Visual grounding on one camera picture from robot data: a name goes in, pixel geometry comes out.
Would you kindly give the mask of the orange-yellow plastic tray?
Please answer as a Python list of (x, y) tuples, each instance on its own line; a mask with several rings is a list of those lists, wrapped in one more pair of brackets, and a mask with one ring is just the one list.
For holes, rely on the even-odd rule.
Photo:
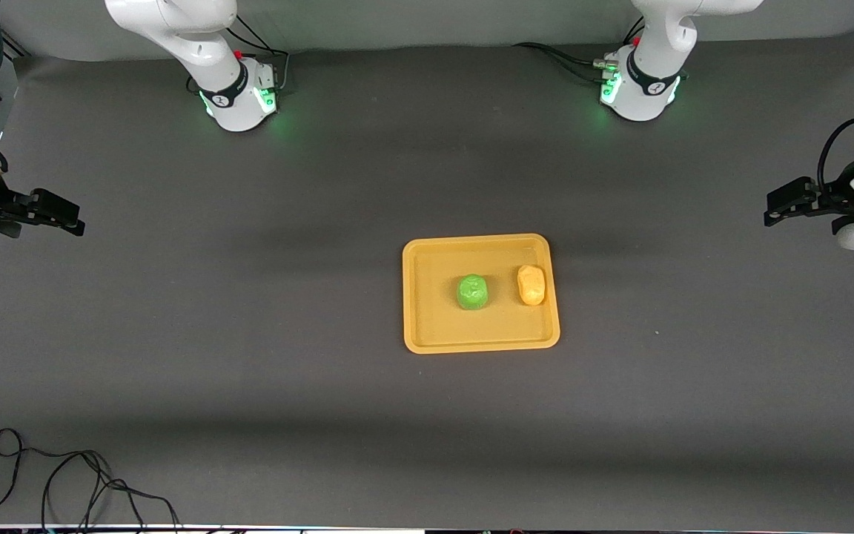
[[(519, 270), (543, 271), (543, 301), (520, 297)], [(484, 234), (412, 240), (401, 254), (403, 334), (414, 354), (547, 349), (560, 337), (558, 294), (548, 240), (541, 234)], [(467, 310), (462, 278), (483, 277), (489, 298)]]

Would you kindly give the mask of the yellow potato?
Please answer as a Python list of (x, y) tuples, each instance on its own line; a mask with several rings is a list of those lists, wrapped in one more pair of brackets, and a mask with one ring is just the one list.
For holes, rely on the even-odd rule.
[(517, 271), (517, 290), (526, 306), (539, 306), (546, 298), (546, 275), (536, 265), (522, 265)]

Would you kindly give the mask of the green apple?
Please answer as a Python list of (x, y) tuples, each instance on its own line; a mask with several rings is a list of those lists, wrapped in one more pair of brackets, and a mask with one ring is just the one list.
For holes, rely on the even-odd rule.
[(484, 308), (489, 301), (489, 287), (485, 277), (468, 274), (460, 278), (455, 288), (455, 300), (460, 308), (474, 311)]

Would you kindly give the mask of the dark grey table mat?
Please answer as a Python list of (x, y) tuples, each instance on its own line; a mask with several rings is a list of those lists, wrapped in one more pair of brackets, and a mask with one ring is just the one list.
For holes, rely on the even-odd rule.
[[(854, 532), (854, 252), (762, 220), (854, 33), (686, 70), (630, 124), (534, 50), (309, 52), (233, 135), (174, 61), (20, 61), (7, 181), (86, 233), (0, 239), (0, 428), (190, 524)], [(403, 248), (526, 233), (559, 341), (411, 352)]]

